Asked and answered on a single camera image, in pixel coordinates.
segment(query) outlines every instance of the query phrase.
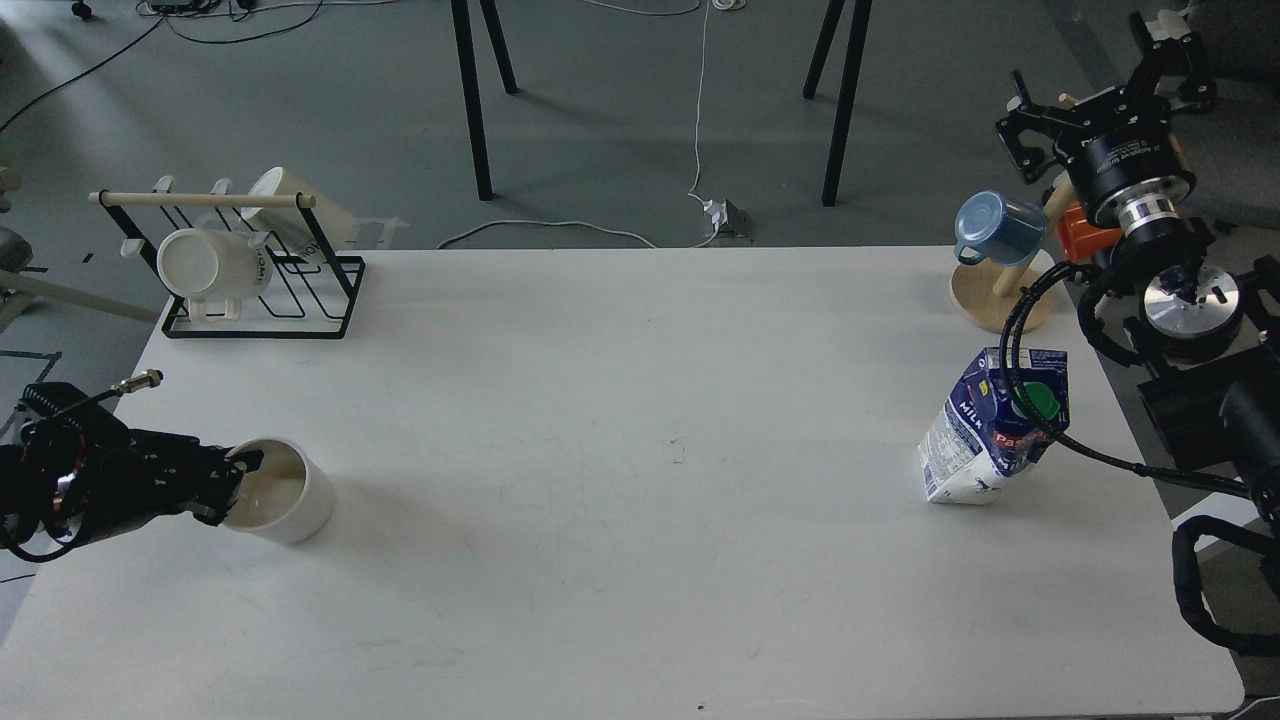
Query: mug handle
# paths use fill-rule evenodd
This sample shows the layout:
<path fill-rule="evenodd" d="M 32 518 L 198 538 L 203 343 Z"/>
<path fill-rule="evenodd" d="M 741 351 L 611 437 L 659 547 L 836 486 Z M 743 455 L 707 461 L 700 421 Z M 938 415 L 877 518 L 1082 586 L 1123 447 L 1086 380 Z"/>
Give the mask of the mug handle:
<path fill-rule="evenodd" d="M 960 263 L 961 265 L 977 265 L 978 263 L 982 263 L 983 260 L 987 259 L 986 255 L 978 252 L 977 250 L 973 250 L 973 255 L 965 255 L 964 254 L 965 250 L 973 250 L 973 247 L 968 245 L 956 245 L 955 247 L 956 261 Z"/>

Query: blue plastic cup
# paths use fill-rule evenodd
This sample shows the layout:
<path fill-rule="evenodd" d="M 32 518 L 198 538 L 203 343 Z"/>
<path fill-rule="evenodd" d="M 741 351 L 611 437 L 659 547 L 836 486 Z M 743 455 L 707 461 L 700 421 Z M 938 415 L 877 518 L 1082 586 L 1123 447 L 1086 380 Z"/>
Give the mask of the blue plastic cup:
<path fill-rule="evenodd" d="M 977 265 L 989 258 L 997 265 L 1020 265 L 1039 250 L 1047 227 L 1039 205 L 984 190 L 956 213 L 956 260 Z"/>

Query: white cup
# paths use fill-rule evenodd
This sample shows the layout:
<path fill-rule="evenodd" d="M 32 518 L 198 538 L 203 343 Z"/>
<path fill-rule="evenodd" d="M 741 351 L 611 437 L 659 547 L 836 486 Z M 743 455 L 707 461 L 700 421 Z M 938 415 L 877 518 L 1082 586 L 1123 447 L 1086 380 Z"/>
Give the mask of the white cup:
<path fill-rule="evenodd" d="M 284 168 L 271 168 L 257 178 L 253 187 L 248 190 L 250 195 L 287 195 L 289 197 L 294 197 L 300 192 L 315 196 L 316 206 L 311 211 L 315 213 L 316 222 L 320 223 L 320 228 L 324 229 L 332 247 L 337 249 L 351 238 L 356 229 L 356 218 L 342 205 L 329 200 Z M 253 229 L 274 231 L 284 247 L 308 263 L 324 264 L 324 251 L 320 250 L 320 243 L 307 228 L 307 223 L 297 208 L 247 208 L 241 217 Z"/>
<path fill-rule="evenodd" d="M 262 464 L 244 474 L 223 524 L 280 544 L 314 536 L 333 512 L 333 483 L 287 439 L 252 439 L 228 456 L 252 450 L 262 451 Z"/>
<path fill-rule="evenodd" d="M 210 319 L 210 301 L 225 302 L 220 319 L 238 320 L 241 302 L 261 295 L 275 269 L 266 251 L 248 241 L 227 231 L 178 229 L 160 243 L 156 272 L 165 287 L 187 299 L 193 320 Z"/>

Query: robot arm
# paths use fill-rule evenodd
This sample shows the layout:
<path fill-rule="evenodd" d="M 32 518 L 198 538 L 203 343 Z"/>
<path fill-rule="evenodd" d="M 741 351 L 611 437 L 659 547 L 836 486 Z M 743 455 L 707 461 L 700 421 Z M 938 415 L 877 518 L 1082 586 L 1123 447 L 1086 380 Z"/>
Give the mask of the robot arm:
<path fill-rule="evenodd" d="M 0 544 L 45 562 L 160 515 L 191 512 L 209 525 L 227 518 L 261 452 L 228 457 L 193 437 L 129 429 L 99 405 L 160 379 L 150 370 L 95 397 L 68 383 L 27 386 L 14 442 L 0 446 Z M 37 532 L 60 547 L 23 550 Z"/>
<path fill-rule="evenodd" d="M 1108 258 L 1096 266 L 1068 266 L 1066 273 L 1088 270 L 1092 278 L 1076 306 L 1089 343 L 1112 361 L 1143 365 L 1152 375 L 1139 391 L 1178 470 L 1157 475 L 1142 473 L 1152 469 L 1137 464 L 1130 469 L 1171 479 L 1230 461 L 1243 482 L 1215 478 L 1221 480 L 1217 486 L 1201 487 L 1247 495 L 1275 534 L 1280 530 L 1280 318 L 1265 310 L 1261 299 L 1266 292 L 1280 300 L 1280 264 L 1263 258 L 1253 272 L 1239 275 L 1208 265 L 1213 236 L 1198 218 L 1179 217 L 1176 205 L 1194 188 L 1196 176 L 1171 132 L 1174 108 L 1157 95 L 1157 86 L 1166 73 L 1187 76 L 1178 90 L 1179 111 L 1210 109 L 1216 88 L 1199 37 L 1181 18 L 1162 13 L 1153 24 L 1158 33 L 1130 15 L 1142 61 L 1124 86 L 1070 109 L 1037 105 L 1014 72 L 1018 95 L 996 132 L 1025 182 L 1061 165 L 1089 223 L 1123 229 Z M 1051 150 L 1024 145 L 1028 132 L 1051 140 Z M 1039 284 L 1033 283 L 1028 296 L 1047 290 Z M 1138 316 L 1124 323 L 1132 348 L 1103 332 L 1097 309 L 1108 296 L 1138 300 Z M 1028 301 L 1020 304 L 1024 311 L 1034 297 Z M 1018 315 L 1015 309 L 1006 328 L 1020 328 Z M 1244 318 L 1260 331 L 1258 347 L 1225 355 Z M 1280 543 L 1220 520 L 1193 518 L 1178 529 L 1172 546 L 1184 619 L 1216 644 L 1280 656 L 1280 635 L 1233 633 L 1204 609 L 1194 544 L 1206 534 L 1262 555 L 1263 575 L 1280 597 Z"/>

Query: white cable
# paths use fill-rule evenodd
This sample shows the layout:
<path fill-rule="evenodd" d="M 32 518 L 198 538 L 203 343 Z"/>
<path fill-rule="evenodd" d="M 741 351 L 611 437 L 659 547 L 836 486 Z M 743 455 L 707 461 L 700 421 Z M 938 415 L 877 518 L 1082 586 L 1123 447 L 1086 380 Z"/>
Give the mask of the white cable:
<path fill-rule="evenodd" d="M 696 169 L 694 172 L 694 184 L 689 186 L 689 190 L 685 191 L 685 195 L 701 202 L 704 209 L 707 208 L 707 200 L 694 195 L 694 191 L 698 190 L 698 182 L 703 179 L 703 156 L 699 150 L 698 136 L 699 128 L 703 124 L 703 86 L 707 82 L 707 26 L 712 18 L 712 3 L 707 4 L 707 14 L 703 17 L 703 61 L 701 69 L 698 72 L 698 105 L 694 110 L 694 161 L 696 163 Z"/>
<path fill-rule="evenodd" d="M 685 10 L 672 10 L 669 13 L 653 13 L 649 10 L 632 10 L 631 8 L 621 8 L 618 5 L 609 5 L 608 3 L 600 3 L 599 0 L 582 0 L 588 5 L 596 5 L 599 8 L 608 8 L 611 10 L 618 10 L 621 13 L 631 13 L 632 15 L 648 15 L 650 18 L 671 18 L 675 15 L 686 15 L 692 13 L 698 8 L 703 6 L 703 0 L 694 0 L 694 6 Z"/>
<path fill-rule="evenodd" d="M 1258 705 L 1260 702 L 1271 702 L 1274 700 L 1280 700 L 1280 696 L 1260 697 L 1258 700 L 1254 700 L 1253 702 L 1251 702 L 1249 705 L 1247 705 L 1244 707 L 1244 710 L 1242 710 L 1242 711 L 1236 712 L 1235 715 L 1228 717 L 1228 720 L 1239 720 L 1242 715 L 1244 715 L 1245 712 L 1253 710 L 1254 705 Z"/>
<path fill-rule="evenodd" d="M 468 229 L 465 233 L 456 234 L 456 236 L 451 237 L 449 240 L 445 240 L 440 245 L 436 245 L 435 249 L 436 250 L 444 250 L 445 247 L 453 245 L 454 242 L 458 242 L 460 240 L 468 238 L 468 237 L 474 236 L 475 233 L 477 233 L 480 231 L 489 229 L 489 228 L 495 227 L 495 225 L 538 225 L 538 227 L 545 227 L 545 228 L 562 228 L 562 227 L 573 225 L 573 227 L 591 228 L 593 231 L 600 231 L 600 232 L 608 233 L 608 234 L 617 234 L 617 236 L 622 236 L 622 237 L 630 237 L 630 238 L 634 238 L 634 240 L 639 240 L 640 242 L 645 243 L 646 246 L 649 246 L 649 247 L 652 247 L 654 250 L 695 250 L 698 247 L 705 247 L 705 246 L 710 245 L 710 242 L 713 240 L 716 240 L 716 237 L 712 236 L 712 237 L 707 238 L 705 241 L 699 242 L 698 245 L 690 245 L 690 246 L 685 246 L 685 247 L 662 247 L 660 245 L 654 245 L 654 243 L 649 242 L 648 240 L 645 240 L 644 237 L 641 237 L 641 236 L 639 236 L 639 234 L 636 234 L 634 232 L 613 231 L 613 229 L 609 229 L 609 228 L 602 228 L 600 225 L 596 225 L 596 224 L 593 224 L 593 223 L 588 223 L 588 222 L 584 222 L 584 220 L 561 220 L 561 222 L 548 222 L 548 220 L 492 220 L 492 222 L 488 222 L 488 223 L 485 223 L 483 225 L 476 225 L 476 227 Z"/>

